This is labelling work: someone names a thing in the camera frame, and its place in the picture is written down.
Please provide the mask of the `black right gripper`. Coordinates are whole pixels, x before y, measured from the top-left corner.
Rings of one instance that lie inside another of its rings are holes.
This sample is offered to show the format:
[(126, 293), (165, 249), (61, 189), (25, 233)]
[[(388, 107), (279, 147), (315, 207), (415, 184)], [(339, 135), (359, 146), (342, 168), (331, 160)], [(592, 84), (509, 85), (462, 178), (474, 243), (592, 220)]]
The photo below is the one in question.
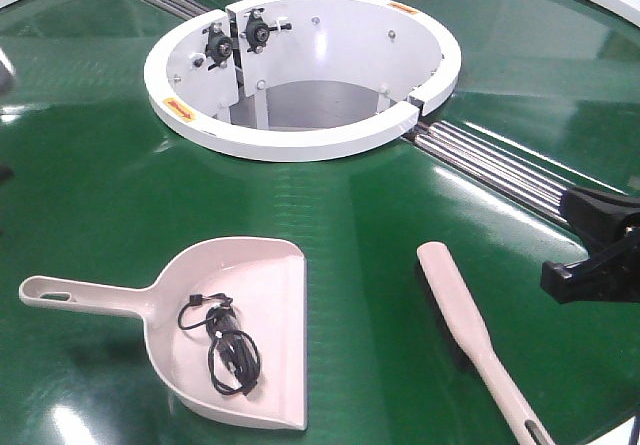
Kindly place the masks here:
[(560, 215), (588, 257), (541, 266), (540, 287), (560, 304), (639, 301), (639, 199), (574, 186), (561, 196)]

